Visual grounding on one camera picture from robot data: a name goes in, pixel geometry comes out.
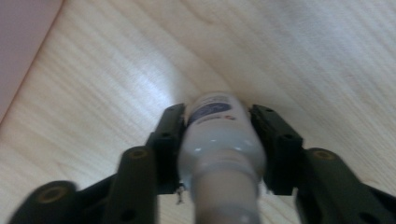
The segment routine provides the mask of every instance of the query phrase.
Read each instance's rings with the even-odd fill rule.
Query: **wood grain surface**
[[[0,126],[0,223],[40,185],[113,174],[166,107],[210,91],[272,107],[396,194],[395,22],[391,0],[66,0]],[[176,201],[161,223],[192,223]],[[299,223],[291,197],[260,206]]]

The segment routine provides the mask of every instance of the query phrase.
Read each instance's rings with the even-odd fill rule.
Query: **wooden table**
[[[395,22],[391,0],[65,1],[1,124],[0,222],[42,184],[113,174],[166,107],[210,91],[272,107],[396,194]],[[176,201],[161,223],[192,223]],[[290,197],[260,206],[299,222]]]

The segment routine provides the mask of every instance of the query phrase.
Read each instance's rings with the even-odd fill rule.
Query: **bolt hole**
[[[138,149],[138,150],[133,150],[129,153],[129,157],[132,160],[138,160],[146,157],[148,155],[148,152],[143,149]]]
[[[379,224],[380,223],[378,218],[374,217],[371,214],[365,213],[365,212],[359,213],[359,217],[366,223],[370,223],[370,224]]]
[[[333,161],[335,160],[334,154],[324,150],[317,150],[313,152],[314,156],[320,160]]]
[[[287,138],[287,139],[291,139],[291,138],[293,138],[293,135],[291,135],[291,134],[285,134],[285,135],[283,135],[285,138]]]
[[[53,203],[61,199],[67,193],[67,188],[63,186],[55,186],[49,189],[43,190],[38,195],[39,203]]]
[[[128,222],[128,221],[132,221],[136,218],[136,212],[132,209],[129,210],[125,210],[122,214],[121,214],[121,221],[123,222]]]

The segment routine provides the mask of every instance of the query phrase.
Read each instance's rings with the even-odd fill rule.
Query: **white bottle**
[[[214,92],[192,105],[178,171],[194,201],[196,223],[260,223],[264,164],[261,142],[235,97]]]

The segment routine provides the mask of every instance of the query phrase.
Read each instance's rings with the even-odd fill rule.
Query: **bottle label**
[[[222,96],[222,95],[218,95],[218,96],[211,96],[208,98],[203,99],[200,102],[199,106],[202,105],[209,105],[209,104],[213,104],[213,103],[229,103],[228,97],[227,96]]]
[[[203,118],[205,116],[216,114],[219,112],[224,112],[231,109],[232,109],[231,105],[225,103],[213,103],[213,104],[203,105],[192,113],[188,125],[192,124],[196,120]]]

